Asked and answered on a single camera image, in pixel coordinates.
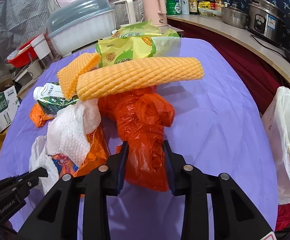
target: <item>gray transparent lid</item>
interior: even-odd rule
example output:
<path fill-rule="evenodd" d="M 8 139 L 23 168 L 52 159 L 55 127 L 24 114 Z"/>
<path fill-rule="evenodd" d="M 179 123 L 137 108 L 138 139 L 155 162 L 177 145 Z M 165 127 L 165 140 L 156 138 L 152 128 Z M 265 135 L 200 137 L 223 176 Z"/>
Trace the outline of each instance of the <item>gray transparent lid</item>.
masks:
<path fill-rule="evenodd" d="M 108 0 L 77 0 L 54 11 L 47 22 L 49 36 L 79 21 L 113 10 Z"/>

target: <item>white plastic box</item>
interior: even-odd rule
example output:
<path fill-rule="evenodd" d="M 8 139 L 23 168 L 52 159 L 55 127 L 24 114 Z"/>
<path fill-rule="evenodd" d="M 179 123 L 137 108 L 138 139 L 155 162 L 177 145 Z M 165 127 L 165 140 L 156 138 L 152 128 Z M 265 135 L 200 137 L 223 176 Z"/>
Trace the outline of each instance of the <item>white plastic box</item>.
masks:
<path fill-rule="evenodd" d="M 77 0 L 48 19 L 48 38 L 63 57 L 116 29 L 115 10 L 108 0 Z"/>

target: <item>red cloth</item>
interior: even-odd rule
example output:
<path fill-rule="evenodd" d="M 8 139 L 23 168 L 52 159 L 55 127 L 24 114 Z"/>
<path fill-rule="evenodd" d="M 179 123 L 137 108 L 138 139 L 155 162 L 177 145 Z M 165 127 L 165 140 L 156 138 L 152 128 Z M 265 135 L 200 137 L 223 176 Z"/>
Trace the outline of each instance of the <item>red cloth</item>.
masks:
<path fill-rule="evenodd" d="M 184 30 L 184 37 L 202 39 L 213 45 L 244 82 L 262 114 L 272 102 L 278 87 L 290 88 L 272 66 L 237 42 L 192 24 L 170 19 L 168 24 Z"/>
<path fill-rule="evenodd" d="M 278 206 L 275 231 L 281 231 L 290 225 L 290 203 Z"/>

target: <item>white sticker with red border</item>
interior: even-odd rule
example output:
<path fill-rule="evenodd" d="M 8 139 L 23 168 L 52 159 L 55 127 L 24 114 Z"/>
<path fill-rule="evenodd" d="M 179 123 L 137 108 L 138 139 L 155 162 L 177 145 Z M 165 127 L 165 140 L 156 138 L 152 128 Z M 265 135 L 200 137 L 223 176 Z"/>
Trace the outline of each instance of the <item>white sticker with red border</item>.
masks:
<path fill-rule="evenodd" d="M 276 236 L 274 232 L 268 233 L 266 236 L 264 236 L 261 240 L 276 240 Z"/>

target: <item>blue and white sticker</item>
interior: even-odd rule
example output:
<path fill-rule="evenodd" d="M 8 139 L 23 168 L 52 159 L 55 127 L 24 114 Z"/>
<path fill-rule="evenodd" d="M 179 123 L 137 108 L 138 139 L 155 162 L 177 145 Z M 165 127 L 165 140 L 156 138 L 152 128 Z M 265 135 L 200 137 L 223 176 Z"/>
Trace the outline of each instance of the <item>blue and white sticker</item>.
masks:
<path fill-rule="evenodd" d="M 273 17 L 272 15 L 268 16 L 268 21 L 267 21 L 267 26 L 273 30 L 275 30 L 276 26 L 276 18 Z"/>

